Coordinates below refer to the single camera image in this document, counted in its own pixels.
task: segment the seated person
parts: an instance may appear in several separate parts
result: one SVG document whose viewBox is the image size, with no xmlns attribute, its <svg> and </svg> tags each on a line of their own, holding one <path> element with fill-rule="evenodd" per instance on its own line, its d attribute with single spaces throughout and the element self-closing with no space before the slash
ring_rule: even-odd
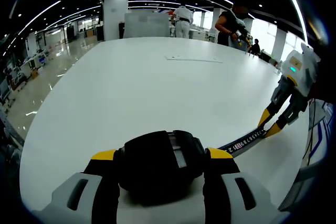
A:
<svg viewBox="0 0 336 224">
<path fill-rule="evenodd" d="M 260 54 L 260 47 L 259 47 L 259 40 L 258 39 L 254 40 L 254 45 L 250 47 L 248 52 L 250 52 L 251 54 L 254 54 L 254 55 L 259 55 Z"/>
</svg>

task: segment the white pillar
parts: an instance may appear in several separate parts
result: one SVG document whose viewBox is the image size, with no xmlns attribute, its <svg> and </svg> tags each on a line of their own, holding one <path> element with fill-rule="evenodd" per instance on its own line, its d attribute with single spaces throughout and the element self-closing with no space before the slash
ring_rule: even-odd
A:
<svg viewBox="0 0 336 224">
<path fill-rule="evenodd" d="M 252 29 L 252 22 L 253 22 L 252 18 L 244 18 L 245 27 L 249 32 L 251 32 Z"/>
<path fill-rule="evenodd" d="M 104 38 L 119 39 L 119 23 L 125 21 L 128 0 L 104 0 Z"/>
<path fill-rule="evenodd" d="M 287 37 L 287 32 L 278 28 L 277 34 L 275 36 L 273 51 L 272 51 L 272 56 L 277 62 L 280 62 L 283 48 L 286 43 L 286 37 Z"/>
<path fill-rule="evenodd" d="M 216 22 L 217 22 L 219 16 L 222 14 L 223 11 L 224 11 L 224 9 L 214 8 L 214 17 L 212 19 L 212 26 L 211 26 L 212 29 L 216 29 L 215 28 Z"/>
<path fill-rule="evenodd" d="M 211 30 L 215 32 L 215 43 L 218 42 L 218 34 L 219 34 L 219 31 L 216 29 L 215 25 L 217 23 L 219 16 L 222 14 L 223 11 L 224 9 L 214 8 L 214 16 L 212 18 Z"/>
<path fill-rule="evenodd" d="M 77 36 L 77 33 L 78 33 L 78 23 L 77 23 L 77 21 L 73 21 L 73 22 L 71 22 L 71 25 L 73 26 L 73 35 L 76 37 Z"/>
<path fill-rule="evenodd" d="M 30 33 L 26 38 L 25 42 L 26 42 L 27 55 L 28 57 L 32 57 L 34 54 L 36 54 L 37 51 L 35 32 Z"/>
<path fill-rule="evenodd" d="M 204 27 L 204 17 L 205 17 L 205 12 L 202 12 L 200 27 Z"/>
</svg>

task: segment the desk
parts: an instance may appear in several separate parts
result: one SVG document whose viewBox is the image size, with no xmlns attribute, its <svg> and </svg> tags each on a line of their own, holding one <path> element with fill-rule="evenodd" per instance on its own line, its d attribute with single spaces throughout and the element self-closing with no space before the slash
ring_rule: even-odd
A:
<svg viewBox="0 0 336 224">
<path fill-rule="evenodd" d="M 26 76 L 26 78 L 29 78 L 32 73 L 32 69 L 38 69 L 41 67 L 46 62 L 46 59 L 46 53 L 44 51 L 34 55 L 21 65 L 21 72 Z"/>
<path fill-rule="evenodd" d="M 205 40 L 205 30 L 198 30 L 191 28 L 189 30 L 189 38 L 190 39 L 197 39 L 197 40 Z"/>
<path fill-rule="evenodd" d="M 199 61 L 167 60 L 169 55 Z M 214 56 L 223 63 L 200 61 Z M 58 81 L 33 120 L 20 164 L 23 202 L 28 209 L 43 209 L 52 191 L 83 171 L 95 153 L 148 132 L 188 131 L 205 148 L 232 142 L 256 128 L 279 78 L 277 69 L 258 57 L 211 42 L 160 37 L 102 42 Z M 257 174 L 276 204 L 300 168 L 307 135 L 308 110 L 237 158 L 239 168 Z M 193 196 L 169 204 L 176 216 L 202 218 L 202 177 L 193 186 Z M 150 210 L 130 210 L 124 194 L 118 214 L 128 209 L 132 218 L 148 219 Z M 163 209 L 155 207 L 171 216 Z"/>
</svg>

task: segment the black pants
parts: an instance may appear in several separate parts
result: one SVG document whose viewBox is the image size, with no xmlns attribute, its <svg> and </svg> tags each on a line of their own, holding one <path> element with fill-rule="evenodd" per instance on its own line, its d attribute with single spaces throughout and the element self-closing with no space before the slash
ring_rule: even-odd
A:
<svg viewBox="0 0 336 224">
<path fill-rule="evenodd" d="M 225 33 L 220 32 L 218 34 L 218 44 L 229 46 L 229 36 Z"/>
</svg>

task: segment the glossy floor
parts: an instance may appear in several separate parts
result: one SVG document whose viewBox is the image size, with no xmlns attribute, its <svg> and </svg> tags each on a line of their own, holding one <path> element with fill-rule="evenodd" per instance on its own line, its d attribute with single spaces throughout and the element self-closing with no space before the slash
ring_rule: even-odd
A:
<svg viewBox="0 0 336 224">
<path fill-rule="evenodd" d="M 27 136 L 35 114 L 55 84 L 96 44 L 97 38 L 93 36 L 56 46 L 48 56 L 46 65 L 38 70 L 38 77 L 34 80 L 30 78 L 21 90 L 17 89 L 10 95 L 15 101 L 8 110 L 8 120 L 23 139 Z"/>
</svg>

